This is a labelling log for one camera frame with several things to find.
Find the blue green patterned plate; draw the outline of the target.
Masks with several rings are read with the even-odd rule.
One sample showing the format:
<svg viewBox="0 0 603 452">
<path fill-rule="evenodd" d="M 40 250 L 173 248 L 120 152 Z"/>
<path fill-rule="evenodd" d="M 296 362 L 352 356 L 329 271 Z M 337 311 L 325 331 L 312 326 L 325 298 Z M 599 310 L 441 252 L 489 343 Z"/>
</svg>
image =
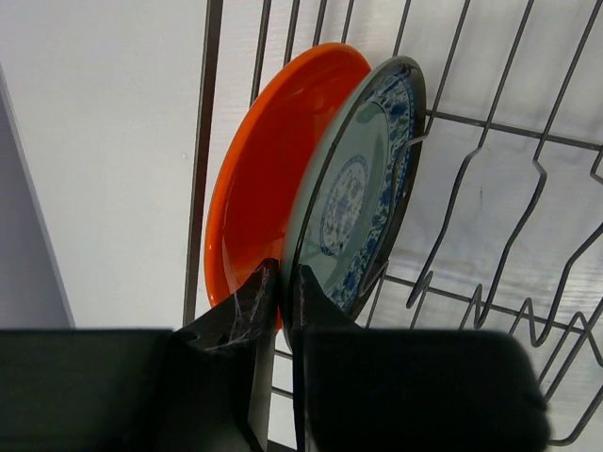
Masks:
<svg viewBox="0 0 603 452">
<path fill-rule="evenodd" d="M 396 242 L 412 193 L 426 117 L 418 63 L 393 56 L 339 108 L 307 165 L 281 257 L 286 334 L 298 266 L 348 318 L 362 312 Z"/>
</svg>

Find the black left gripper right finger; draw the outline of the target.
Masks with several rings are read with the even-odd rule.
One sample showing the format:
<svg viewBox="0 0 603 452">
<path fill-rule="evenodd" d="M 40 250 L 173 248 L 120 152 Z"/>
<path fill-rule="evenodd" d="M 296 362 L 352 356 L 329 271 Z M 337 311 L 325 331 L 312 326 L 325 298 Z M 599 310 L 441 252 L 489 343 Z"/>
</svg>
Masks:
<svg viewBox="0 0 603 452">
<path fill-rule="evenodd" d="M 292 292 L 301 451 L 546 449 L 546 402 L 512 336 L 362 328 L 306 265 L 295 270 Z"/>
</svg>

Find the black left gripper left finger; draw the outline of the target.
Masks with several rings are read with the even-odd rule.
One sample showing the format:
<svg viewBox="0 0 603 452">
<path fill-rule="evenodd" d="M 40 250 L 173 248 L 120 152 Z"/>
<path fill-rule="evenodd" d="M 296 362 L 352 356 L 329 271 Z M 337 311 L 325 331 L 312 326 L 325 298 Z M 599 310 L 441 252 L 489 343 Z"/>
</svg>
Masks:
<svg viewBox="0 0 603 452">
<path fill-rule="evenodd" d="M 263 451 L 278 263 L 178 331 L 1 333 L 5 451 Z"/>
</svg>

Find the orange plate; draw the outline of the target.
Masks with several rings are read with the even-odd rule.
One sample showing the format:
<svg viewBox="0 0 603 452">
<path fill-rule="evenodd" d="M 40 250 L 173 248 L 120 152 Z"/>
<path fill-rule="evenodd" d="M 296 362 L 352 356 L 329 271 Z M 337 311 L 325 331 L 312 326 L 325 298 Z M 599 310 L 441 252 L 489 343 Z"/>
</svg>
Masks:
<svg viewBox="0 0 603 452">
<path fill-rule="evenodd" d="M 265 86 L 239 125 L 208 210 L 204 282 L 212 307 L 228 299 L 266 258 L 282 255 L 302 176 L 338 109 L 368 75 L 353 47 L 313 47 Z"/>
</svg>

